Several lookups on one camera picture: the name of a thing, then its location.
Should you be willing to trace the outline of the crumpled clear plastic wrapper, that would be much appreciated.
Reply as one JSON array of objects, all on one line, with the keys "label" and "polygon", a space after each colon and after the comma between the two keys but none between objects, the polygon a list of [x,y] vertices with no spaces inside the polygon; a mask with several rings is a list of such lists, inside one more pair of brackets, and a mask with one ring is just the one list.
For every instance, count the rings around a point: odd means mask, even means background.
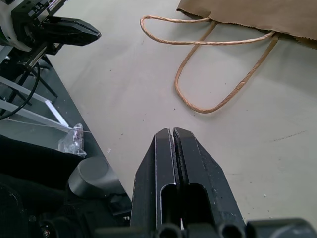
[{"label": "crumpled clear plastic wrapper", "polygon": [[76,124],[73,129],[58,142],[58,151],[77,155],[82,158],[87,156],[84,150],[84,131],[81,123]]}]

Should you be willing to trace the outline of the black robot torso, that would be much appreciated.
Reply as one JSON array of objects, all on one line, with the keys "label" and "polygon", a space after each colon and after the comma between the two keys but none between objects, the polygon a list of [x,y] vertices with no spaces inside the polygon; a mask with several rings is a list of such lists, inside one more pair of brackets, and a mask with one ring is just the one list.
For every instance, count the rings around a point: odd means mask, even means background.
[{"label": "black robot torso", "polygon": [[80,156],[0,135],[0,238],[95,238],[127,227],[126,194],[79,197],[68,184]]}]

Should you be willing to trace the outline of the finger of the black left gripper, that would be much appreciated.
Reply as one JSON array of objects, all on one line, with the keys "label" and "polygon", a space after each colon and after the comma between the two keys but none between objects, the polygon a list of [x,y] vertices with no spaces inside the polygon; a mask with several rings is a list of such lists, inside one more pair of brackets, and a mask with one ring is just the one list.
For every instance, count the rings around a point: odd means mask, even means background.
[{"label": "finger of the black left gripper", "polygon": [[61,34],[99,34],[97,30],[90,23],[85,22],[81,19],[65,18],[65,17],[54,17],[48,18],[48,28],[54,32]]},{"label": "finger of the black left gripper", "polygon": [[43,24],[43,38],[50,43],[85,46],[101,37],[95,28],[78,24]]}]

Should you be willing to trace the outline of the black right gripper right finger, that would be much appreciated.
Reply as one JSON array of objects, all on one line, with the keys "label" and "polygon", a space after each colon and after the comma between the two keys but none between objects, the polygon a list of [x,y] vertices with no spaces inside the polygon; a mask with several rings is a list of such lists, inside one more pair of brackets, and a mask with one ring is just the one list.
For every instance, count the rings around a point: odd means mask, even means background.
[{"label": "black right gripper right finger", "polygon": [[243,217],[221,166],[194,134],[173,129],[180,198],[185,225],[244,226]]}]

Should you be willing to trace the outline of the grey round robot joint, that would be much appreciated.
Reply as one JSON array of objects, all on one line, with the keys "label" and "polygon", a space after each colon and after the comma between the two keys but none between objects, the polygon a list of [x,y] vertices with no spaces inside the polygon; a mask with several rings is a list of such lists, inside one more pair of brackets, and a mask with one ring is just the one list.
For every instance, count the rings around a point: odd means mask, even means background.
[{"label": "grey round robot joint", "polygon": [[82,160],[69,176],[68,186],[76,196],[87,199],[125,193],[116,173],[104,157]]}]

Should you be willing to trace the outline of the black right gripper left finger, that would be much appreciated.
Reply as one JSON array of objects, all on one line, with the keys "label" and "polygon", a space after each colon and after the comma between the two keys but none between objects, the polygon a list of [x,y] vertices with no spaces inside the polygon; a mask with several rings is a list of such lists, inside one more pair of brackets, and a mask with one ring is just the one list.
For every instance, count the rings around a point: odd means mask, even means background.
[{"label": "black right gripper left finger", "polygon": [[132,227],[181,224],[179,175],[170,129],[157,132],[141,161],[134,181]]}]

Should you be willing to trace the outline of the grey metal frame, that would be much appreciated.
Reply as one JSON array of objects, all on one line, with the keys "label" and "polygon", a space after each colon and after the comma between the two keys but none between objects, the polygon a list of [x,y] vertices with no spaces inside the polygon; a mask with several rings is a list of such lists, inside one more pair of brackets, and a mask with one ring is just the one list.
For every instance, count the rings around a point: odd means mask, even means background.
[{"label": "grey metal frame", "polygon": [[[22,54],[10,46],[0,46],[0,120],[16,121],[13,116],[25,118],[33,125],[42,125],[68,132],[76,122],[71,119],[70,111],[63,110],[67,99],[57,91],[63,88],[60,77],[54,67],[37,69],[42,79],[56,92],[56,98],[30,74],[24,84],[19,84],[20,77],[13,81],[13,71],[20,66]],[[49,67],[40,59],[39,64]]]}]

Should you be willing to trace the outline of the black metal stand legs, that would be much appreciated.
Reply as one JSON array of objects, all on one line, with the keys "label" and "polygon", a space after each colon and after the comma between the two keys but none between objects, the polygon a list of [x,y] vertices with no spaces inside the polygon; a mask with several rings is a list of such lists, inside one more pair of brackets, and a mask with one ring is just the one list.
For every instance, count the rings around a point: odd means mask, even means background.
[{"label": "black metal stand legs", "polygon": [[37,62],[35,64],[35,66],[32,69],[25,69],[22,66],[17,66],[17,68],[13,71],[13,81],[15,81],[18,77],[20,77],[19,80],[19,84],[23,85],[25,80],[27,79],[27,77],[30,74],[33,74],[35,76],[35,78],[37,78],[37,76],[39,76],[39,81],[48,89],[49,92],[51,92],[52,95],[54,95],[56,98],[58,97],[58,95],[56,94],[56,92],[42,79],[41,77],[41,73],[36,72],[34,69],[37,68],[39,70],[41,69],[50,69],[53,67],[53,65],[51,64],[51,62],[49,61],[48,57],[46,55],[44,55],[41,58],[43,61],[45,61],[49,67],[44,66],[39,64],[39,62]]}]

